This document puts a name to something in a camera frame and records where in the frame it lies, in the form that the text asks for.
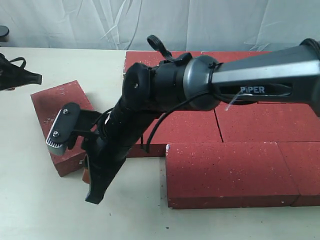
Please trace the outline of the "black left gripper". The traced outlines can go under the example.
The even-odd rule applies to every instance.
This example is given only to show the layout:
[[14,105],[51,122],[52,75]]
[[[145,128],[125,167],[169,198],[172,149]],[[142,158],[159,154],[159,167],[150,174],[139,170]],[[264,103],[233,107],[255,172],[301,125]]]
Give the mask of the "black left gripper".
[[27,70],[24,71],[26,64],[27,61],[24,57],[17,57],[12,60],[8,60],[4,54],[0,54],[1,91],[12,91],[17,87],[21,87],[23,82],[25,85],[42,84],[43,76],[41,74]]

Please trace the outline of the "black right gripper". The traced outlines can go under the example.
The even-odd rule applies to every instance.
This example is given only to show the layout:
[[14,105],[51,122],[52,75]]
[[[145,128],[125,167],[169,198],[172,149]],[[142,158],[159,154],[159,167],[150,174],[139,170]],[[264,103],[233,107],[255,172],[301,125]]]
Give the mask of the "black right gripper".
[[97,136],[84,141],[85,169],[88,171],[89,190],[85,201],[99,205],[105,193],[126,161],[133,145],[160,116],[153,109],[133,109],[120,97],[109,117],[99,121]]

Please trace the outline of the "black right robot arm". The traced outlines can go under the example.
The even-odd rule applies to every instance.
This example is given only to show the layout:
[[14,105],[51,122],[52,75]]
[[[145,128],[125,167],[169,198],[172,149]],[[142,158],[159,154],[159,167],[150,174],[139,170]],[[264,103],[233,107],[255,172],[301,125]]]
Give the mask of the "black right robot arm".
[[155,35],[148,44],[163,56],[156,66],[136,62],[124,75],[115,106],[96,120],[92,137],[86,137],[89,191],[85,200],[99,204],[126,161],[133,145],[144,141],[147,128],[155,135],[175,111],[211,111],[219,103],[250,105],[257,102],[302,103],[320,113],[320,43],[306,38],[298,46],[219,62],[208,55],[184,53],[173,57]]

